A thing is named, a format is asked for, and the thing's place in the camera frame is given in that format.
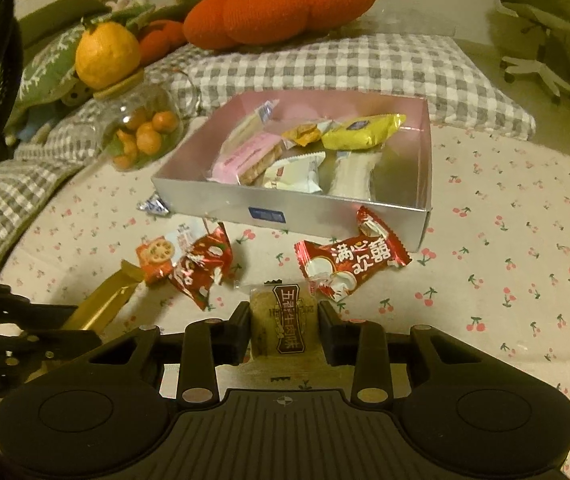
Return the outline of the small brown biscuit packet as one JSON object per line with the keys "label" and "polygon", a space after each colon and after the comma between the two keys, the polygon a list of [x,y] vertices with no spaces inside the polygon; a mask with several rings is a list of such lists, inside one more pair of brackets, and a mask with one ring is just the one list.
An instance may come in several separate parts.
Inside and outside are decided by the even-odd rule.
{"label": "small brown biscuit packet", "polygon": [[317,300],[302,282],[266,282],[249,294],[254,359],[309,358],[321,348]]}

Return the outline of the red white candy packet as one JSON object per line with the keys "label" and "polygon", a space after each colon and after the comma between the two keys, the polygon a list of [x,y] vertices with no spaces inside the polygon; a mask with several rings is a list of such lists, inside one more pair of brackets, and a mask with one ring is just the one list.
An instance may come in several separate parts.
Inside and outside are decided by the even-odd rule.
{"label": "red white candy packet", "polygon": [[311,287],[338,302],[353,294],[377,272],[403,268],[411,257],[387,224],[372,210],[361,206],[357,214],[359,234],[320,245],[309,240],[294,244],[303,277]]}

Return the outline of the dark red candy packet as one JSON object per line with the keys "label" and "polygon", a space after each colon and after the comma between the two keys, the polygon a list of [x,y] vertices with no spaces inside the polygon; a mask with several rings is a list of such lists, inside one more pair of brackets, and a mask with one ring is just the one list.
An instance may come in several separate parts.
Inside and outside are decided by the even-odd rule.
{"label": "dark red candy packet", "polygon": [[230,274],[233,249],[222,222],[206,235],[195,240],[174,264],[169,282],[192,299],[204,311],[209,304],[210,289],[220,285]]}

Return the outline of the white orange lotus packet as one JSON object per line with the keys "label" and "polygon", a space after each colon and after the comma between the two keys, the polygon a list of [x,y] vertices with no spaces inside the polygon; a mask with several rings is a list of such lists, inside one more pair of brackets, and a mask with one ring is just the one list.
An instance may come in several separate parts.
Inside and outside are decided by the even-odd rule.
{"label": "white orange lotus packet", "polygon": [[167,278],[196,240],[206,234],[203,222],[186,222],[171,232],[138,246],[136,256],[144,274],[144,282],[152,285]]}

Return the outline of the gold foil snack packet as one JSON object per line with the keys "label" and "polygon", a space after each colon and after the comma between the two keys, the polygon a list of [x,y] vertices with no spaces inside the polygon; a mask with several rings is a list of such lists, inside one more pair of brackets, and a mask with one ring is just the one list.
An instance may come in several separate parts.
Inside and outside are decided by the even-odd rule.
{"label": "gold foil snack packet", "polygon": [[143,281],[142,269],[122,260],[120,269],[79,304],[76,311],[62,324],[61,329],[93,330],[96,334],[102,333]]}

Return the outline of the small blue silver candy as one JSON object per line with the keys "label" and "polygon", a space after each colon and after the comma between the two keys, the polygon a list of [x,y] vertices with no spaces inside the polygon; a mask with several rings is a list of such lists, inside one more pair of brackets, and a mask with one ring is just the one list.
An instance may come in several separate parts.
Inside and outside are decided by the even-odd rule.
{"label": "small blue silver candy", "polygon": [[170,208],[158,193],[154,193],[146,198],[146,200],[141,200],[140,203],[136,205],[136,209],[145,212],[145,214],[163,218],[166,218],[171,214]]}

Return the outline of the clear white cake packet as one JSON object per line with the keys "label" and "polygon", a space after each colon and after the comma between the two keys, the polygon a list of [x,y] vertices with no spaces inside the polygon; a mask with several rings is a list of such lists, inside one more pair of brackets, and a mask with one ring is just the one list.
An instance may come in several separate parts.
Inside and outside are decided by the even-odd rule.
{"label": "clear white cake packet", "polygon": [[372,200],[372,172],[383,153],[373,151],[341,151],[336,153],[334,176],[329,195],[351,200]]}

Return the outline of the white cream snack packet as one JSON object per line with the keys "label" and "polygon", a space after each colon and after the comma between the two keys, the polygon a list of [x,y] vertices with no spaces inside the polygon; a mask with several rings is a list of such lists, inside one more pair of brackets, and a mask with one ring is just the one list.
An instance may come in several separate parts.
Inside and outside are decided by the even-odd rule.
{"label": "white cream snack packet", "polygon": [[262,186],[281,191],[321,193],[319,170],[324,161],[324,152],[280,159],[265,170]]}

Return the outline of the pink wafer packet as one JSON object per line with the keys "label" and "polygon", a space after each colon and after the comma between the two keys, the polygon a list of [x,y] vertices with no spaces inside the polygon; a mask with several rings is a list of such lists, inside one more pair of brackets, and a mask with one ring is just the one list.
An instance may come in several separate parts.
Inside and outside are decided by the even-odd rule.
{"label": "pink wafer packet", "polygon": [[277,134],[255,134],[229,154],[220,153],[208,180],[222,184],[251,185],[279,159],[283,148],[283,140]]}

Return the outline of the yellow cracker snack bag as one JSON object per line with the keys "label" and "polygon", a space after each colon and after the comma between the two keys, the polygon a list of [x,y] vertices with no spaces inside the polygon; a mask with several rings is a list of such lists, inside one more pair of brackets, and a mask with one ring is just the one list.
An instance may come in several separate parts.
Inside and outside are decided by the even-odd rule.
{"label": "yellow cracker snack bag", "polygon": [[321,142],[331,151],[367,151],[385,143],[404,125],[404,114],[357,117],[327,130]]}

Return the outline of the small orange yellow packet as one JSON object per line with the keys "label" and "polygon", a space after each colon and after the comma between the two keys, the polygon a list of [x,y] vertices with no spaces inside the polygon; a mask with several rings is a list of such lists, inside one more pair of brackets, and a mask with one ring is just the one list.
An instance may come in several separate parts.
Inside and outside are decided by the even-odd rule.
{"label": "small orange yellow packet", "polygon": [[285,131],[282,138],[287,142],[294,143],[304,148],[309,144],[319,142],[322,136],[332,128],[334,122],[332,120],[325,120],[324,122],[306,122]]}

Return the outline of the clear blue biscuit packet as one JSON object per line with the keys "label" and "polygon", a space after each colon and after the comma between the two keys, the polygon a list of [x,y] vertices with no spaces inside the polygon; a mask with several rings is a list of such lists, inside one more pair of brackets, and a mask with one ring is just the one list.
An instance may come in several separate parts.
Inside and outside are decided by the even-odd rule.
{"label": "clear blue biscuit packet", "polygon": [[271,119],[278,105],[279,100],[265,101],[246,115],[222,143],[219,154],[228,155],[233,153],[236,148],[239,148],[256,133],[260,132],[263,126]]}

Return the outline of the grey checked pillow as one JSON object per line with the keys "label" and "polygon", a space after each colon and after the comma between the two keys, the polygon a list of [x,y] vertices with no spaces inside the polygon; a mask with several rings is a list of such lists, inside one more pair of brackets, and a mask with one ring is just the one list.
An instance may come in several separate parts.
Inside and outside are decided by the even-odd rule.
{"label": "grey checked pillow", "polygon": [[211,112],[232,96],[263,90],[358,90],[426,100],[437,124],[528,141],[536,121],[473,63],[450,37],[374,34],[215,52],[191,44],[148,66],[154,84],[199,89]]}

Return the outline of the monkey plush toy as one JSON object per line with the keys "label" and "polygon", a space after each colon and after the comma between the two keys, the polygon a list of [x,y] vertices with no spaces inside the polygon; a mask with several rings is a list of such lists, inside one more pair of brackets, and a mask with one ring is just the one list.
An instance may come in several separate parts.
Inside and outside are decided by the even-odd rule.
{"label": "monkey plush toy", "polygon": [[93,90],[84,82],[78,80],[60,100],[64,106],[76,108],[91,99],[92,96]]}

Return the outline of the large orange citrus fruit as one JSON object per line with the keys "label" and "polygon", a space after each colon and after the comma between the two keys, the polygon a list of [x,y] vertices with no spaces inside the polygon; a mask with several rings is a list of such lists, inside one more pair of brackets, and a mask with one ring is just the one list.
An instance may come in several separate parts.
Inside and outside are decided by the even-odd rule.
{"label": "large orange citrus fruit", "polygon": [[138,41],[117,22],[87,25],[76,47],[74,66],[87,87],[104,90],[138,70]]}

